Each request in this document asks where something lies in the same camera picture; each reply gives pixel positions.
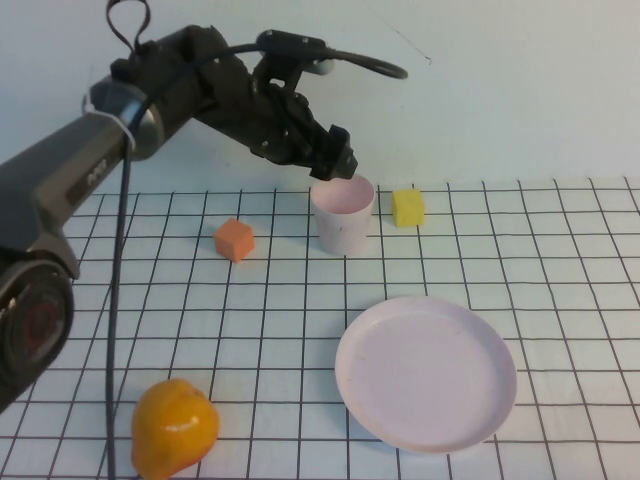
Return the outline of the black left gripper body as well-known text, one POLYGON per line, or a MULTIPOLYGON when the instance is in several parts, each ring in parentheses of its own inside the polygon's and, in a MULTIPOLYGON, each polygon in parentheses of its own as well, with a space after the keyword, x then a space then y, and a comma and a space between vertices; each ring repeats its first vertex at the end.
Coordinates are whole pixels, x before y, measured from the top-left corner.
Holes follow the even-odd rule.
POLYGON ((233 139, 274 164, 310 169, 313 149, 326 145, 328 133, 314 119, 308 100, 253 76, 244 80, 241 93, 233 139))

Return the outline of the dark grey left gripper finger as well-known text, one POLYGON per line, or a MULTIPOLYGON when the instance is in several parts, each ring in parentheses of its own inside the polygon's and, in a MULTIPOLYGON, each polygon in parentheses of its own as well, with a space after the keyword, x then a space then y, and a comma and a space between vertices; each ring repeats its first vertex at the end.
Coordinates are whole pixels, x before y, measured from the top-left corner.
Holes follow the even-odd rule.
POLYGON ((351 148, 350 133, 337 125, 329 129, 329 165, 331 173, 355 173, 358 162, 351 148))
POLYGON ((350 147, 348 145, 316 146, 311 154, 309 176, 321 181, 350 178, 350 147))

